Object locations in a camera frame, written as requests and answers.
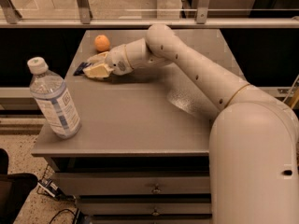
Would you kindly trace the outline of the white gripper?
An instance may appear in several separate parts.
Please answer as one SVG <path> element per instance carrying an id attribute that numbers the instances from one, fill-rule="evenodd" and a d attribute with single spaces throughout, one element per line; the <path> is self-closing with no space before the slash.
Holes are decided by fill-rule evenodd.
<path id="1" fill-rule="evenodd" d="M 83 73 L 89 78 L 106 78 L 111 73 L 123 76 L 133 71 L 127 59 L 125 45 L 117 46 L 110 52 L 105 51 L 93 55 L 87 59 L 87 62 L 94 63 L 83 69 Z"/>

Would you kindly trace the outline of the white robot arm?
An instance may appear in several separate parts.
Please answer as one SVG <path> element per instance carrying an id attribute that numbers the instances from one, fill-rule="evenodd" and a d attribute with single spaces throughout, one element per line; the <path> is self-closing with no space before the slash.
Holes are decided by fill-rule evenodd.
<path id="1" fill-rule="evenodd" d="M 175 63 L 219 109 L 209 138 L 213 224 L 299 224 L 298 118 L 278 99 L 190 48 L 169 26 L 89 58 L 85 75 Z"/>

